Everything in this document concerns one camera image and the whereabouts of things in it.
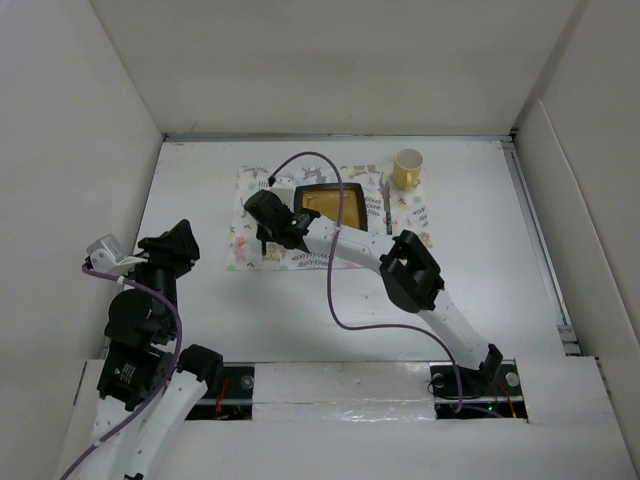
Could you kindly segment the yellow ceramic mug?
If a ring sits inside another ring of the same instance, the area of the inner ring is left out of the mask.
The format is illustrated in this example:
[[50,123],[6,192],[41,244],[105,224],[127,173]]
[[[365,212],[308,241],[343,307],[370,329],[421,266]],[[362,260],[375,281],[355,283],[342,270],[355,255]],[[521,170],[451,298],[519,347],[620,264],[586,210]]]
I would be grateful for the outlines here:
[[415,149],[403,149],[396,153],[392,168],[392,180],[402,191],[416,188],[424,164],[423,155]]

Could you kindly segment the knife with patterned handle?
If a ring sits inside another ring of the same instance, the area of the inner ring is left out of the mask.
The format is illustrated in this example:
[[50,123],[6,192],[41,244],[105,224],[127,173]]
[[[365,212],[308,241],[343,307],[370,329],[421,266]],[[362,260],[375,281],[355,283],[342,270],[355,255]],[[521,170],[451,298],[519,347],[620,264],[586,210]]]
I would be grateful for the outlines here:
[[386,234],[393,234],[393,225],[392,225],[392,214],[391,214],[391,198],[390,198],[390,185],[388,181],[385,181],[383,192],[383,209],[385,212],[385,226],[386,226]]

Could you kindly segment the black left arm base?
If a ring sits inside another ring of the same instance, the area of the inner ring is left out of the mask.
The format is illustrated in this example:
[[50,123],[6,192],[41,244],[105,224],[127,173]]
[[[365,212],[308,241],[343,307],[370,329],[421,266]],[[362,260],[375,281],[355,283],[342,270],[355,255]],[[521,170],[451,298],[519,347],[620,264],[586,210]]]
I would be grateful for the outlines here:
[[245,421],[252,419],[255,365],[224,366],[222,380],[187,414],[187,421]]

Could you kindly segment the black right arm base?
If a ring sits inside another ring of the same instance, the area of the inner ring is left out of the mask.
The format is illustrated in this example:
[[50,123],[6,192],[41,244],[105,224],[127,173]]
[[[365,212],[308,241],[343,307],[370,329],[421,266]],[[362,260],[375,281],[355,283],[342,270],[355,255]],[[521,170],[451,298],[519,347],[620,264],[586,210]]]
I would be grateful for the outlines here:
[[429,372],[431,378],[427,383],[427,391],[433,396],[437,420],[528,419],[514,360],[504,361],[489,383],[462,369],[462,396],[459,396],[449,362],[432,362]]

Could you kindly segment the floral patterned cloth placemat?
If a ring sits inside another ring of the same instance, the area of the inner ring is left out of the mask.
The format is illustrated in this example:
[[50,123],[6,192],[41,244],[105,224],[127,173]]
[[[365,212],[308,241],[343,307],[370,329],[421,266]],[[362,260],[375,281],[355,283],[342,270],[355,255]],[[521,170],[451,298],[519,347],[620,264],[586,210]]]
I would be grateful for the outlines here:
[[[410,191],[399,190],[388,179],[385,168],[376,164],[342,165],[339,170],[344,183],[359,183],[362,186],[369,231],[379,235],[386,233],[382,192],[385,181],[388,181],[393,234],[410,230],[419,236],[426,247],[432,246],[424,186],[419,185]],[[270,173],[269,168],[258,166],[243,166],[238,170],[227,268],[232,271],[324,270],[327,267],[325,255],[306,254],[269,244],[266,257],[261,256],[261,243],[256,238],[257,224],[246,213],[243,205],[251,195],[268,186],[267,179]],[[286,167],[278,177],[283,176],[291,177],[297,187],[336,181],[331,167],[313,159],[304,159],[298,165]]]

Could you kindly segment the square black yellow plate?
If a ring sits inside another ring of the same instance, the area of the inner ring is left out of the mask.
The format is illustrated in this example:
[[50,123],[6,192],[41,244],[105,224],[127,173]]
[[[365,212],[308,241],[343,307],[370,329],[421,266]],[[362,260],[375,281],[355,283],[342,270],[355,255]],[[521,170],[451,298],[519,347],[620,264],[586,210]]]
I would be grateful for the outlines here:
[[[359,183],[343,185],[342,224],[362,231],[368,230],[365,196]],[[298,186],[294,192],[294,210],[315,210],[336,222],[339,215],[340,191],[337,183]]]

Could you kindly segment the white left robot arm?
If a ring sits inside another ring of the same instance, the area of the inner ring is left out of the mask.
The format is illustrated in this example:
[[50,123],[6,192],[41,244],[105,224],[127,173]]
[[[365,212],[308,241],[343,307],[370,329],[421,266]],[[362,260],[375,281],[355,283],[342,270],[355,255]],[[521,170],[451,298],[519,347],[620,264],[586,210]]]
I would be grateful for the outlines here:
[[180,425],[223,382],[223,357],[183,344],[177,281],[200,257],[188,220],[128,254],[113,235],[87,250],[84,274],[122,286],[111,301],[107,354],[90,444],[65,479],[154,479]]

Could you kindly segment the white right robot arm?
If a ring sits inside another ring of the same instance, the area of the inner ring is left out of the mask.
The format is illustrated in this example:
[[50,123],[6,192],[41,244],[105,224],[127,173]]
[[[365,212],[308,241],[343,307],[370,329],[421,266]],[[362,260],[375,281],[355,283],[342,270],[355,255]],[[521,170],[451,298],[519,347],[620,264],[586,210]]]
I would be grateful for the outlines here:
[[424,320],[449,348],[468,390],[483,394],[497,384],[502,353],[456,307],[439,265],[415,233],[404,230],[390,237],[339,227],[314,210],[292,212],[268,190],[252,195],[244,210],[256,221],[257,239],[263,244],[333,254],[380,275],[389,300]]

